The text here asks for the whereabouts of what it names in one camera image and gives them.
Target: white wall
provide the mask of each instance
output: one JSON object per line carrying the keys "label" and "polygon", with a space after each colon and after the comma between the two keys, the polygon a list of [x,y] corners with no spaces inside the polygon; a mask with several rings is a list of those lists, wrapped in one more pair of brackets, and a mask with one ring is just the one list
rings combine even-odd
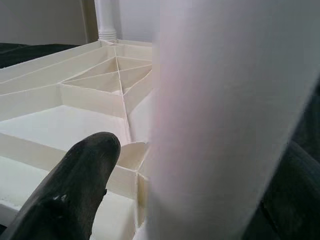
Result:
{"label": "white wall", "polygon": [[0,1],[0,43],[86,42],[81,0]]}
{"label": "white wall", "polygon": [[151,42],[161,0],[111,0],[118,39]]}

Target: white plastic tray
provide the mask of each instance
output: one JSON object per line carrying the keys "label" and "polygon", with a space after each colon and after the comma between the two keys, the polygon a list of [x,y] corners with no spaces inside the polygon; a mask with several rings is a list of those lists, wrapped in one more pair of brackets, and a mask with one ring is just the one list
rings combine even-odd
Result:
{"label": "white plastic tray", "polygon": [[131,240],[144,220],[152,45],[97,41],[0,69],[0,224],[7,226],[71,146],[100,131],[121,154],[96,240]]}

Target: black fabric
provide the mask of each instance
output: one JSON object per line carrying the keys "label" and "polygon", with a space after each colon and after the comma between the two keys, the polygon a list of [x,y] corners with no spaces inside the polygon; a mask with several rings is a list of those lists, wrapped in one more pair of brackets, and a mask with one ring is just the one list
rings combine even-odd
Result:
{"label": "black fabric", "polygon": [[0,43],[0,69],[77,47],[76,45],[23,45]]}
{"label": "black fabric", "polygon": [[263,205],[283,240],[320,239],[320,164],[292,141]]}

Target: white column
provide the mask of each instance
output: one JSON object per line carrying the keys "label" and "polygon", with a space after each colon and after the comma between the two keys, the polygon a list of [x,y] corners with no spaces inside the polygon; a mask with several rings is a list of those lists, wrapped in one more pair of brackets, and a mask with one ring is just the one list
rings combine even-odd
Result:
{"label": "white column", "polygon": [[163,4],[148,238],[238,240],[320,73],[320,1]]}
{"label": "white column", "polygon": [[111,0],[94,0],[94,3],[99,39],[115,42],[117,32],[114,28]]}

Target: white cylinder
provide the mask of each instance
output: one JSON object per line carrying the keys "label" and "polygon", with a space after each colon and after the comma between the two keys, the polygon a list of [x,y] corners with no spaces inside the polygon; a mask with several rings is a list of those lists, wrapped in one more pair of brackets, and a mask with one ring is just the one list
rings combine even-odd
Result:
{"label": "white cylinder", "polygon": [[164,4],[148,239],[238,240],[320,73],[320,1]]}
{"label": "white cylinder", "polygon": [[115,42],[117,32],[114,28],[111,0],[94,0],[94,4],[99,39]]}

